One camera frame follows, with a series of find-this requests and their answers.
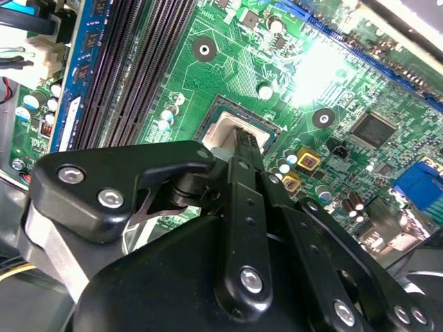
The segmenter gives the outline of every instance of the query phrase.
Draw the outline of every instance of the blue connector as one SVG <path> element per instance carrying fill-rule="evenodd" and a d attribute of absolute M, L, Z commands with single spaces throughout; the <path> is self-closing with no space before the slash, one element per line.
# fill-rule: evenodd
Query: blue connector
<path fill-rule="evenodd" d="M 416 163 L 394 182 L 394 190 L 443 225 L 443 178 L 436 169 Z"/>

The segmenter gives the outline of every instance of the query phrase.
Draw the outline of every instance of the expansion slot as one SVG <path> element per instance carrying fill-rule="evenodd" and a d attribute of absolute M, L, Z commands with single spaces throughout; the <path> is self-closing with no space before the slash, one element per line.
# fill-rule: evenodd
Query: expansion slot
<path fill-rule="evenodd" d="M 140 19 L 143 7 L 145 5 L 141 0 L 119 1 L 115 5 L 98 57 L 100 65 L 94 73 L 85 102 L 87 107 L 79 126 L 76 149 L 90 149 L 97 144 L 106 110 L 118 87 L 118 80 L 134 38 L 134 26 Z"/>
<path fill-rule="evenodd" d="M 135 141 L 133 125 L 144 122 L 195 4 L 196 1 L 169 0 L 156 1 L 153 5 L 132 62 L 132 67 L 138 70 L 129 73 L 115 110 L 109 112 L 109 128 L 100 146 Z"/>

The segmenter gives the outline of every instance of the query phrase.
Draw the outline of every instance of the silver screw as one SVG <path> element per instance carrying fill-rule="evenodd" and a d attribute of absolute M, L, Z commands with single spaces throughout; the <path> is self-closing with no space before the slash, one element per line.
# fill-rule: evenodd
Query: silver screw
<path fill-rule="evenodd" d="M 253 294 L 258 294 L 263 289 L 262 278 L 251 268 L 244 268 L 240 272 L 243 286 Z"/>
<path fill-rule="evenodd" d="M 84 173 L 76 167 L 63 167 L 58 171 L 58 178 L 70 185 L 76 185 L 84 180 Z"/>
<path fill-rule="evenodd" d="M 205 159 L 209 158 L 208 152 L 206 152 L 205 150 L 200 149 L 197 151 L 197 154 L 199 156 L 201 156 L 202 158 L 205 158 Z"/>
<path fill-rule="evenodd" d="M 25 166 L 25 162 L 18 158 L 14 159 L 11 163 L 11 167 L 16 171 L 21 171 L 23 168 L 25 168 Z"/>
<path fill-rule="evenodd" d="M 395 315 L 401 320 L 404 324 L 410 324 L 410 319 L 408 314 L 405 312 L 405 310 L 400 306 L 394 307 Z"/>
<path fill-rule="evenodd" d="M 240 166 L 242 166 L 244 169 L 248 169 L 248 168 L 249 168 L 248 164 L 246 164 L 244 161 L 239 161 L 238 163 L 239 163 Z"/>
<path fill-rule="evenodd" d="M 345 302 L 339 299 L 334 302 L 335 313 L 340 317 L 343 322 L 348 326 L 355 325 L 355 316 L 352 311 L 347 307 Z"/>
<path fill-rule="evenodd" d="M 413 313 L 413 316 L 415 317 L 415 319 L 418 320 L 420 323 L 422 323 L 423 325 L 428 324 L 427 319 L 423 316 L 423 314 L 420 310 L 418 310 L 415 307 L 412 307 L 411 312 Z"/>
<path fill-rule="evenodd" d="M 317 205 L 315 205 L 315 204 L 312 203 L 311 201 L 307 202 L 307 206 L 309 206 L 309 208 L 310 208 L 311 210 L 318 211 L 318 207 L 317 207 Z"/>
<path fill-rule="evenodd" d="M 98 193 L 98 201 L 106 208 L 118 209 L 125 200 L 118 190 L 104 189 Z"/>
<path fill-rule="evenodd" d="M 278 180 L 278 177 L 275 176 L 274 174 L 269 175 L 269 180 L 271 180 L 271 182 L 274 182 L 275 184 L 277 184 L 280 181 Z"/>

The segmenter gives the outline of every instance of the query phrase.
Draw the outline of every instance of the white connector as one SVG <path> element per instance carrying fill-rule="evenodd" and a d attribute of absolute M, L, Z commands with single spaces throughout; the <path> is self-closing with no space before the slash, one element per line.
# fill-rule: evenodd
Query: white connector
<path fill-rule="evenodd" d="M 64 44 L 54 44 L 40 35 L 26 39 L 20 46 L 25 48 L 23 58 L 34 65 L 23 67 L 21 70 L 2 70 L 0 76 L 10 78 L 33 90 L 47 79 L 56 77 L 62 69 Z"/>

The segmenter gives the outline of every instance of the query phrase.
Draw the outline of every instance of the capacitor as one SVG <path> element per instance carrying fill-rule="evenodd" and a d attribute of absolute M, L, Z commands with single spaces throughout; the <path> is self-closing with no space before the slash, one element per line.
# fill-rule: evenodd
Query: capacitor
<path fill-rule="evenodd" d="M 174 124 L 174 114 L 172 114 L 172 112 L 168 111 L 167 109 L 161 112 L 160 119 L 167 121 L 170 126 Z"/>
<path fill-rule="evenodd" d="M 268 19 L 268 29 L 275 34 L 282 33 L 284 24 L 278 17 L 272 16 Z"/>
<path fill-rule="evenodd" d="M 329 188 L 325 185 L 317 186 L 316 194 L 319 197 L 319 199 L 324 203 L 328 203 L 332 200 L 332 193 L 329 190 Z"/>
<path fill-rule="evenodd" d="M 157 125 L 159 126 L 159 130 L 161 130 L 161 131 L 169 130 L 171 127 L 169 122 L 166 120 L 160 120 Z"/>
<path fill-rule="evenodd" d="M 351 218 L 354 218 L 357 215 L 357 211 L 352 206 L 352 203 L 349 199 L 343 199 L 341 201 L 341 207 L 347 212 L 347 215 Z"/>
<path fill-rule="evenodd" d="M 263 84 L 259 84 L 257 86 L 257 93 L 258 93 L 259 99 L 270 100 L 272 98 L 274 91 L 269 84 L 263 83 Z"/>
<path fill-rule="evenodd" d="M 52 111 L 52 112 L 57 111 L 58 99 L 56 97 L 50 97 L 46 101 L 46 106 L 48 107 L 49 111 Z"/>
<path fill-rule="evenodd" d="M 288 165 L 285 158 L 280 158 L 277 160 L 278 171 L 281 174 L 286 174 L 291 170 L 291 166 Z"/>
<path fill-rule="evenodd" d="M 53 126 L 55 122 L 55 112 L 52 111 L 46 112 L 43 116 L 43 119 L 48 125 Z"/>
<path fill-rule="evenodd" d="M 31 117 L 30 109 L 25 106 L 19 106 L 15 109 L 15 115 L 21 121 L 29 121 Z"/>
<path fill-rule="evenodd" d="M 280 173 L 277 167 L 272 167 L 271 173 L 277 176 L 280 181 L 283 180 L 283 175 Z"/>
<path fill-rule="evenodd" d="M 361 211 L 365 208 L 365 203 L 363 202 L 363 199 L 361 199 L 360 195 L 356 192 L 350 192 L 349 200 L 351 201 L 352 206 L 356 211 Z"/>
<path fill-rule="evenodd" d="M 179 114 L 180 109 L 177 105 L 169 104 L 166 106 L 165 111 L 169 111 L 174 116 L 176 116 L 177 114 Z"/>
<path fill-rule="evenodd" d="M 296 152 L 292 148 L 288 147 L 287 149 L 285 149 L 283 151 L 283 156 L 286 158 L 286 161 L 289 164 L 295 165 L 297 163 L 298 158 Z"/>
<path fill-rule="evenodd" d="M 355 221 L 357 223 L 362 223 L 364 220 L 365 220 L 365 217 L 360 212 L 357 212 L 356 217 L 355 217 Z"/>
<path fill-rule="evenodd" d="M 26 164 L 22 159 L 16 158 L 11 162 L 11 167 L 16 171 L 21 171 L 26 167 Z"/>
<path fill-rule="evenodd" d="M 62 83 L 63 83 L 63 80 L 58 80 L 51 85 L 51 93 L 54 97 L 56 97 L 58 99 L 62 95 Z"/>
<path fill-rule="evenodd" d="M 35 90 L 23 97 L 23 103 L 29 109 L 39 109 L 42 105 L 45 105 L 47 99 L 43 92 Z"/>

